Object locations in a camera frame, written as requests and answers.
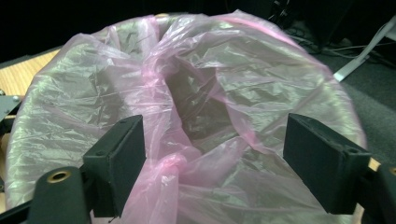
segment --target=wooden table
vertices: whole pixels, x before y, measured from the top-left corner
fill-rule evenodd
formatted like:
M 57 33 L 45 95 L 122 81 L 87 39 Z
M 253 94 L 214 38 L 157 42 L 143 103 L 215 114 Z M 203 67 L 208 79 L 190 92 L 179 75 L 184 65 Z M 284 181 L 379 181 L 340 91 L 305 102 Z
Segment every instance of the wooden table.
M 57 53 L 58 49 L 22 63 L 0 69 L 0 89 L 7 95 L 24 95 L 34 75 L 44 67 Z M 7 142 L 0 150 L 0 176 L 4 179 Z M 370 168 L 376 170 L 379 162 L 371 159 Z M 4 194 L 0 194 L 0 213 L 5 210 Z

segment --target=brass grommet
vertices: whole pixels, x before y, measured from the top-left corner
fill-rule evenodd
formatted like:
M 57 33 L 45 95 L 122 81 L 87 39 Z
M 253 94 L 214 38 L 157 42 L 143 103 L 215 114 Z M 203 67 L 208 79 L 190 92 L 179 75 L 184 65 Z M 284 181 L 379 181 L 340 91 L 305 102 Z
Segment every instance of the brass grommet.
M 59 183 L 66 180 L 71 175 L 70 171 L 63 170 L 53 173 L 47 178 L 47 182 L 51 184 Z

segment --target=plastic liner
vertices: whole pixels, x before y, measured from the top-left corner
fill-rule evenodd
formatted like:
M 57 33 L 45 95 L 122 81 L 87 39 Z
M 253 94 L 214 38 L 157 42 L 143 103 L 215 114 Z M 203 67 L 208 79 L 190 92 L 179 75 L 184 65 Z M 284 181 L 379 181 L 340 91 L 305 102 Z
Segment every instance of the plastic liner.
M 148 160 L 112 223 L 351 223 L 326 214 L 282 159 L 290 112 L 365 145 L 329 69 L 268 21 L 239 11 L 145 17 L 76 35 L 21 106 L 7 206 L 31 200 L 41 175 L 80 166 L 115 122 L 141 114 Z

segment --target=black plastic part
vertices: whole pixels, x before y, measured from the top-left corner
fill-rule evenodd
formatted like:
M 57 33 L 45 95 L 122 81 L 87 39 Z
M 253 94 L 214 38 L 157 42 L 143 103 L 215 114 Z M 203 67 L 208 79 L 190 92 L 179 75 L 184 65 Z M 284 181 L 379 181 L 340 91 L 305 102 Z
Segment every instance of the black plastic part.
M 283 156 L 326 212 L 353 214 L 369 152 L 316 119 L 289 114 Z
M 14 99 L 14 96 L 0 95 L 0 121 L 8 115 L 16 115 L 21 106 L 21 98 Z
M 378 167 L 374 179 L 374 189 L 385 223 L 395 223 L 396 165 L 382 164 Z
M 4 185 L 4 180 L 1 178 L 1 176 L 0 176 L 0 193 L 3 193 L 4 192 L 4 188 L 5 188 L 5 185 Z
M 376 175 L 377 172 L 369 169 L 369 171 L 358 180 L 358 185 L 356 187 L 356 194 L 358 195 L 357 201 L 364 207 L 364 216 L 361 219 L 362 224 L 385 223 L 378 199 L 375 195 L 376 189 L 374 181 Z
M 28 222 L 29 224 L 91 223 L 78 168 L 68 166 L 55 169 L 38 179 Z
M 0 214 L 0 223 L 20 224 L 27 219 L 31 201 L 23 203 Z
M 10 133 L 12 125 L 14 124 L 15 119 L 3 119 L 0 120 L 0 136 L 3 136 L 5 133 Z
M 116 123 L 84 156 L 88 178 L 95 179 L 96 217 L 120 217 L 146 160 L 143 117 Z
M 97 204 L 99 195 L 98 195 L 98 190 L 96 187 L 96 181 L 94 179 L 89 179 L 87 177 L 87 171 L 82 165 L 79 168 L 81 172 L 81 177 L 82 177 L 82 182 L 83 182 L 83 188 L 84 188 L 84 194 L 85 194 L 85 202 L 87 205 L 88 210 L 91 212 L 93 207 Z

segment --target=pink plastic bag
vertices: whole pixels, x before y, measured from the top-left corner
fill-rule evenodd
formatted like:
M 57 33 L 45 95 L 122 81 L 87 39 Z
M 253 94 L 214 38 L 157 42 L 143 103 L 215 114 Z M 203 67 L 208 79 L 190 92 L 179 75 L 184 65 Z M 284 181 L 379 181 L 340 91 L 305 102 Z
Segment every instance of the pink plastic bag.
M 350 223 L 326 214 L 282 159 L 290 112 L 364 145 L 328 68 L 268 21 L 147 17 L 77 35 L 35 77 L 17 118 L 8 205 L 142 114 L 148 159 L 114 223 Z

